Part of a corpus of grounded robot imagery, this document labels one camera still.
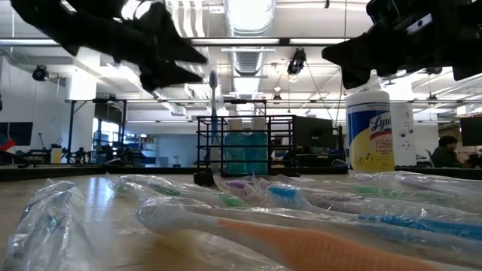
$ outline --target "person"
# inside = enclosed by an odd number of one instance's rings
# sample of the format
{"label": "person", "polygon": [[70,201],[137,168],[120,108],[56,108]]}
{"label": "person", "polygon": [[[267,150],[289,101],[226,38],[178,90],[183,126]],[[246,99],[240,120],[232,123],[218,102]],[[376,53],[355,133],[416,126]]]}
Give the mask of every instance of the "person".
{"label": "person", "polygon": [[455,152],[457,142],[457,139],[451,135],[442,136],[438,140],[438,147],[432,154],[434,167],[459,168],[462,166],[457,159],[457,154]]}

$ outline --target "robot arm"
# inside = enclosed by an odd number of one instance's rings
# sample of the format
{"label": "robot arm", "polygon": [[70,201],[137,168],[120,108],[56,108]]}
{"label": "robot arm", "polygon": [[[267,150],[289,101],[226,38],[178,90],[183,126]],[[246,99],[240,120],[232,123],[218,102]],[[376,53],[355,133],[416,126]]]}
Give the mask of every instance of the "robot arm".
{"label": "robot arm", "polygon": [[[206,63],[207,58],[179,36],[164,3],[132,1],[68,0],[74,10],[60,0],[11,0],[11,5],[25,22],[73,56],[80,47],[88,47],[112,56],[115,62],[138,65],[142,86],[149,92],[201,81],[175,64],[178,60]],[[134,15],[123,17],[123,8],[132,4]],[[141,5],[148,5],[144,14],[136,13]]]}
{"label": "robot arm", "polygon": [[363,35],[326,47],[347,89],[398,70],[453,67],[455,80],[482,72],[482,0],[371,0],[374,25]]}

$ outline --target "red object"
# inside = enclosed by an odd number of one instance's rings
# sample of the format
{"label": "red object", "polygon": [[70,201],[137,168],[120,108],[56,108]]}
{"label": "red object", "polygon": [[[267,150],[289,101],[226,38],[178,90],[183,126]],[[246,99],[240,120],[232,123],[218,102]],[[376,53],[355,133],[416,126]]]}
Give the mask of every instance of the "red object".
{"label": "red object", "polygon": [[15,141],[9,140],[4,145],[0,146],[0,151],[8,151],[8,149],[12,148],[15,145],[17,145],[15,144]]}

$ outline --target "white cap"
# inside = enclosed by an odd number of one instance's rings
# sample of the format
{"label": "white cap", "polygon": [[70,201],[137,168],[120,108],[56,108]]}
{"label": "white cap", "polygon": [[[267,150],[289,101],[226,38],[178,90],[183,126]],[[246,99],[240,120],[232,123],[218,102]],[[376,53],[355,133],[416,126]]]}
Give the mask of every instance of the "white cap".
{"label": "white cap", "polygon": [[229,119],[227,120],[227,127],[230,131],[240,131],[243,130],[243,121],[241,119]]}
{"label": "white cap", "polygon": [[266,129],[266,120],[264,117],[253,117],[251,119],[252,130],[264,130]]}

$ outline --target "chair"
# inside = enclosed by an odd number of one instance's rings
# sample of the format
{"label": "chair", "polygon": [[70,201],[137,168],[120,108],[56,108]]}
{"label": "chair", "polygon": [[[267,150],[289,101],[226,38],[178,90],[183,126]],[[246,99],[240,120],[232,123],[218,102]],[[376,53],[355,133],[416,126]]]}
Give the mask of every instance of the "chair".
{"label": "chair", "polygon": [[434,166],[434,161],[432,161],[432,152],[430,152],[429,150],[425,150],[425,151],[426,151],[427,154],[429,155],[430,166],[435,167],[435,166]]}

